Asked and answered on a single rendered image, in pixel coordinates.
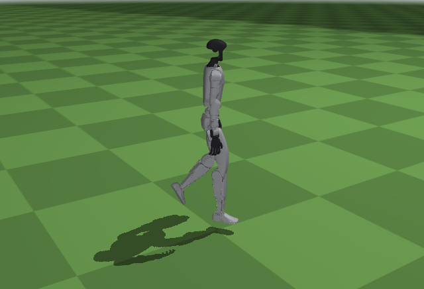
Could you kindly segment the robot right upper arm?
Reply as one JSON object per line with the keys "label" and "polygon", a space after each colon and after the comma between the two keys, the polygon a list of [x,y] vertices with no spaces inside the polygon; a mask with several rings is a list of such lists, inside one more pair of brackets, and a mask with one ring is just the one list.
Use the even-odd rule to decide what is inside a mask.
{"label": "robot right upper arm", "polygon": [[[217,100],[217,96],[219,95],[219,91],[220,91],[221,80],[222,80],[222,75],[220,71],[212,70],[209,76],[209,81],[211,84],[210,85],[210,100],[209,100],[210,106],[214,101],[218,101],[221,104],[221,102]],[[220,105],[220,108],[221,108],[221,105]]]}

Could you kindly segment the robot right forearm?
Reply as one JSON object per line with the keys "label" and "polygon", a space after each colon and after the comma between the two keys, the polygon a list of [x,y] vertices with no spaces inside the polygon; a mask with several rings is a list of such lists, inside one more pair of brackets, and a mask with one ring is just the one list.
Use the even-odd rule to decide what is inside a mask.
{"label": "robot right forearm", "polygon": [[219,108],[220,108],[220,103],[218,101],[214,101],[211,104],[211,108],[210,108],[210,123],[209,123],[209,127],[210,130],[213,130],[213,136],[216,136],[219,134]]}

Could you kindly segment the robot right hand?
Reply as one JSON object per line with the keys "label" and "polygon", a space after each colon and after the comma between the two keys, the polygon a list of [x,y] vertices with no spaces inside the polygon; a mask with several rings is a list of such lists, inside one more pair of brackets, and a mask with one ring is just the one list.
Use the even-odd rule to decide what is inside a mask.
{"label": "robot right hand", "polygon": [[[211,152],[209,153],[209,155],[212,155],[212,156],[215,155],[216,156],[217,154],[219,154],[221,152],[223,145],[222,145],[221,140],[218,138],[219,134],[216,135],[216,136],[213,136],[213,130],[212,129],[210,130],[210,135],[211,135],[212,141],[211,141]],[[220,149],[220,147],[221,147],[221,149]],[[216,152],[215,152],[215,148],[216,148]],[[212,152],[213,152],[213,154],[212,154]]]}

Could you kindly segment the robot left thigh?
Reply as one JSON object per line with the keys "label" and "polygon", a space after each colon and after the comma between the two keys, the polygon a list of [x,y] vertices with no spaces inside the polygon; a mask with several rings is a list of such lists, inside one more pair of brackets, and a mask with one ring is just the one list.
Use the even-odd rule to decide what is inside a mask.
{"label": "robot left thigh", "polygon": [[[207,141],[207,146],[209,148],[209,153],[210,153],[211,152],[211,142],[209,142],[209,139],[207,137],[207,133],[206,133],[206,141]],[[209,153],[203,155],[203,157],[201,159],[202,164],[206,167],[212,166],[214,164],[214,161],[215,161],[215,156],[209,155]],[[213,154],[213,152],[212,152],[212,154]]]}

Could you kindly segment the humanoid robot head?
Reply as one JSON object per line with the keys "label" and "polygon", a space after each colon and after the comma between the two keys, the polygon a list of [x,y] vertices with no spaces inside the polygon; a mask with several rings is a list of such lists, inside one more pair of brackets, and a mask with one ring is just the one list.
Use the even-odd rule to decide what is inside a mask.
{"label": "humanoid robot head", "polygon": [[[211,49],[213,52],[219,51],[218,57],[212,57],[210,62],[206,65],[208,67],[214,67],[215,64],[218,64],[218,61],[223,60],[223,50],[227,47],[227,44],[219,39],[212,39],[207,43],[207,48]],[[217,67],[220,67],[219,65]]]}

